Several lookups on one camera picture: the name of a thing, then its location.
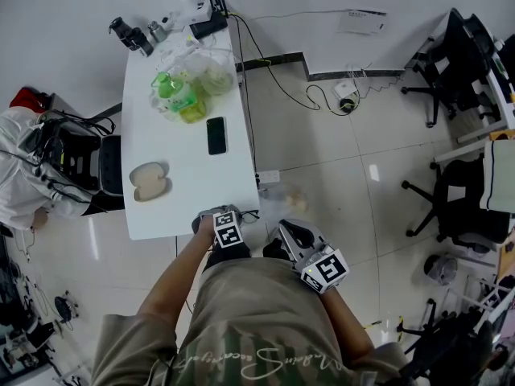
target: white table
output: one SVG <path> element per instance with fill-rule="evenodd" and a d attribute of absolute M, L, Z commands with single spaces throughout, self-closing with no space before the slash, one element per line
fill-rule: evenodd
<path fill-rule="evenodd" d="M 508 127 L 508 129 L 515 129 L 515 115 L 513 114 L 513 110 L 515 110 L 515 104 L 506 102 L 505 96 L 501 91 L 499 82 L 497 81 L 497 78 L 492 70 L 490 70 L 490 72 L 486 76 L 486 79 L 488 81 L 490 89 L 492 90 L 492 95 L 497 103 L 497 107 L 501 112 L 501 119 L 499 121 L 496 121 L 495 123 L 492 123 L 491 125 L 484 127 L 483 129 L 476 130 L 474 132 L 462 136 L 461 138 L 458 138 L 458 143 L 467 142 L 469 140 L 472 140 L 473 138 L 478 138 L 493 131 L 503 129 L 504 127 Z M 448 153 L 440 154 L 439 156 L 435 157 L 435 162 L 444 162 L 446 160 L 450 160 L 452 158 L 457 158 L 464 154 L 471 153 L 472 151 L 481 150 L 484 148 L 484 143 L 485 140 L 482 139 L 478 140 L 477 142 L 473 142 L 469 145 L 466 145 L 464 147 L 460 147 L 459 149 L 450 151 Z"/>
<path fill-rule="evenodd" d="M 210 156 L 206 120 L 193 124 L 168 121 L 149 103 L 150 83 L 162 70 L 161 53 L 177 46 L 181 34 L 169 35 L 154 53 L 143 57 L 132 51 L 127 61 L 122 108 L 122 176 L 127 225 L 132 240 L 192 233 L 191 223 L 199 211 L 222 204 L 235 204 L 240 210 L 259 208 L 258 189 L 245 114 L 234 67 L 233 88 L 212 98 L 208 118 L 224 117 L 227 153 Z M 229 29 L 218 31 L 214 47 L 230 55 Z M 171 189 L 145 203 L 134 201 L 130 172 L 147 162 L 167 168 Z"/>

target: floor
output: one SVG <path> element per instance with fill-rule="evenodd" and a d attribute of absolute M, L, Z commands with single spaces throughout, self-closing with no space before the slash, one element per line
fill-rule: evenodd
<path fill-rule="evenodd" d="M 303 94 L 309 84 L 300 64 L 273 70 L 285 90 L 309 104 Z M 435 222 L 419 236 L 406 237 L 406 229 L 418 224 L 430 206 L 403 190 L 401 182 L 407 179 L 431 191 L 435 181 L 429 169 L 431 159 L 451 150 L 456 136 L 477 127 L 474 113 L 461 113 L 452 124 L 440 113 L 437 126 L 427 129 L 431 99 L 400 92 L 403 85 L 424 85 L 412 72 L 381 92 L 371 90 L 346 117 L 303 109 L 281 93 L 265 69 L 248 72 L 248 81 L 257 169 L 280 170 L 282 182 L 302 191 L 307 210 L 299 216 L 315 222 L 350 266 L 350 274 L 338 287 L 344 300 L 363 325 L 382 321 L 368 329 L 374 343 L 397 338 L 394 328 L 399 315 L 407 326 L 419 327 L 429 297 L 439 303 L 439 310 L 459 307 L 456 298 L 422 272 L 430 254 L 453 248 L 436 242 Z M 394 78 L 374 78 L 360 79 L 358 84 L 363 95 L 368 87 L 394 82 Z M 335 108 L 331 93 L 335 81 L 318 84 Z M 310 94 L 322 104 L 318 89 L 310 89 Z M 256 256 L 269 240 L 275 220 L 268 210 L 257 223 L 242 228 Z M 132 241 L 125 213 L 120 211 L 78 220 L 51 219 L 35 234 L 30 263 L 15 243 L 21 248 L 25 239 L 29 245 L 31 234 L 18 232 L 16 242 L 7 239 L 11 256 L 48 299 L 69 290 L 79 304 L 80 317 L 72 321 L 73 331 L 65 329 L 62 337 L 54 336 L 51 341 L 61 371 L 80 365 L 88 377 L 102 315 L 134 314 L 190 237 Z M 460 266 L 453 282 L 457 290 L 464 290 L 469 273 L 491 274 Z M 191 308 L 199 279 L 198 273 L 188 298 Z M 44 320 L 54 319 L 42 292 L 32 292 Z M 178 343 L 190 317 L 185 306 L 177 328 Z M 402 345 L 407 347 L 410 340 L 405 336 Z"/>

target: smartphone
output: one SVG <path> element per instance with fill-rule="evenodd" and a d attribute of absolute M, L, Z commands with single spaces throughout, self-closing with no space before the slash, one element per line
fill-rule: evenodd
<path fill-rule="evenodd" d="M 222 154 L 227 151 L 225 139 L 225 121 L 223 117 L 214 117 L 206 122 L 208 126 L 208 152 L 209 154 Z"/>

